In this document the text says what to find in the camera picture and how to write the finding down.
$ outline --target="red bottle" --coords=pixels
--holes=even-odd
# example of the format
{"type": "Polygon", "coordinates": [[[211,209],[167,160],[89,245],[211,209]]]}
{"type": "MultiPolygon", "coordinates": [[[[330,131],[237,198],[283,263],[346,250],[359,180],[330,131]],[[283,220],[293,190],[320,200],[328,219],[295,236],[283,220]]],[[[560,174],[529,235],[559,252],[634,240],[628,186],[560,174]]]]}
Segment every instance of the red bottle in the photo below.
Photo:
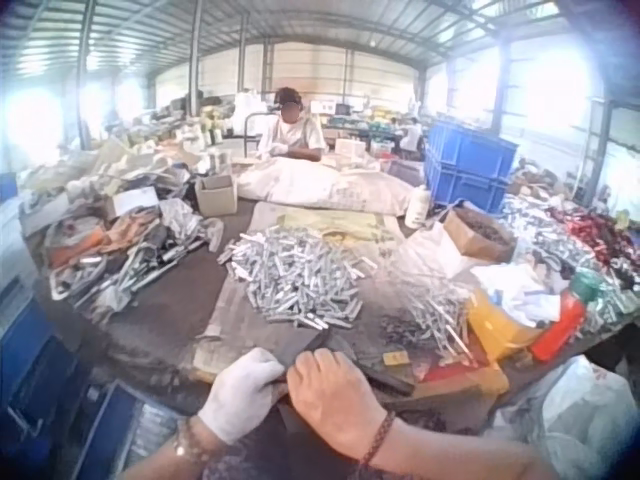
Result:
{"type": "Polygon", "coordinates": [[[580,328],[587,305],[598,296],[601,282],[602,278],[591,270],[581,270],[573,276],[569,288],[560,294],[560,319],[529,347],[537,360],[551,360],[580,328]]]}

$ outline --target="yellow container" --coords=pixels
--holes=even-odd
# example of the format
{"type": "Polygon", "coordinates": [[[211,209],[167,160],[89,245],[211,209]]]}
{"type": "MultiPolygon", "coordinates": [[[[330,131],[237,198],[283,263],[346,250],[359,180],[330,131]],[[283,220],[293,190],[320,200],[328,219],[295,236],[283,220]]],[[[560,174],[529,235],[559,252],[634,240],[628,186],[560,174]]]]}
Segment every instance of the yellow container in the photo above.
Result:
{"type": "Polygon", "coordinates": [[[468,311],[469,323],[491,362],[528,347],[543,332],[520,325],[502,308],[492,304],[487,294],[479,289],[469,300],[468,311]]]}

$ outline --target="worker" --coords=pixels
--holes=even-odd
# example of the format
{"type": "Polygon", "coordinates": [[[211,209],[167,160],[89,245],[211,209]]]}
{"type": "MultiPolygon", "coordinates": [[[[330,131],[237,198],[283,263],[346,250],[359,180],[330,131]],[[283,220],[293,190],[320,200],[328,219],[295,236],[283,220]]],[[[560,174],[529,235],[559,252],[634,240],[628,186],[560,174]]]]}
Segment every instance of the worker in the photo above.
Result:
{"type": "Polygon", "coordinates": [[[418,144],[422,138],[422,125],[417,118],[411,119],[411,125],[406,127],[406,134],[402,140],[400,140],[400,148],[407,152],[417,152],[418,144]]]}
{"type": "Polygon", "coordinates": [[[280,107],[280,115],[262,135],[258,154],[319,162],[325,147],[322,129],[303,113],[300,94],[293,88],[283,87],[276,92],[275,103],[280,107]]]}
{"type": "Polygon", "coordinates": [[[131,467],[123,479],[290,478],[281,468],[288,467],[286,431],[266,430],[279,417],[270,410],[287,386],[295,410],[330,447],[376,469],[430,480],[558,478],[526,445],[430,432],[394,418],[342,353],[304,352],[287,371],[286,384],[278,381],[284,372],[271,353],[251,350],[218,376],[177,441],[131,467]],[[252,455],[252,449],[260,453],[252,455]]]}

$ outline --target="sleeve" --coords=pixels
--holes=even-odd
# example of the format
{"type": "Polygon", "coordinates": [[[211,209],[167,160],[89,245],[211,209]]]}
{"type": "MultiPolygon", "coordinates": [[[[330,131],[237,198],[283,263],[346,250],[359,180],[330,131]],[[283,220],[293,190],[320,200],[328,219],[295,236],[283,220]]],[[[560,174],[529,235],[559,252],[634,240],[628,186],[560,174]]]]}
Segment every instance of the sleeve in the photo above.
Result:
{"type": "Polygon", "coordinates": [[[314,119],[310,119],[307,125],[307,146],[311,150],[321,149],[324,150],[324,135],[322,135],[322,129],[318,122],[314,119]]]}
{"type": "Polygon", "coordinates": [[[273,139],[275,122],[273,122],[270,117],[267,117],[267,120],[265,131],[260,138],[260,143],[258,144],[258,152],[260,153],[267,153],[271,149],[271,140],[273,139]]]}

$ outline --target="white shirt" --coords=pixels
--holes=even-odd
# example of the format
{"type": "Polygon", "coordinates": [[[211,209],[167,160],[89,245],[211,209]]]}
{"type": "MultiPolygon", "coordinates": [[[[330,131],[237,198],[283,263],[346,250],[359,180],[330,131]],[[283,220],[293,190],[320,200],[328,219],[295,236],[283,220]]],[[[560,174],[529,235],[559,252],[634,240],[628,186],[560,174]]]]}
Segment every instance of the white shirt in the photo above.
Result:
{"type": "Polygon", "coordinates": [[[418,140],[422,136],[421,125],[409,125],[407,127],[407,136],[400,140],[400,148],[410,152],[418,151],[418,140]]]}
{"type": "Polygon", "coordinates": [[[288,147],[319,148],[324,150],[324,136],[320,125],[310,117],[301,115],[294,124],[282,121],[279,116],[272,119],[267,132],[262,135],[259,152],[268,152],[274,143],[282,143],[288,147]]]}

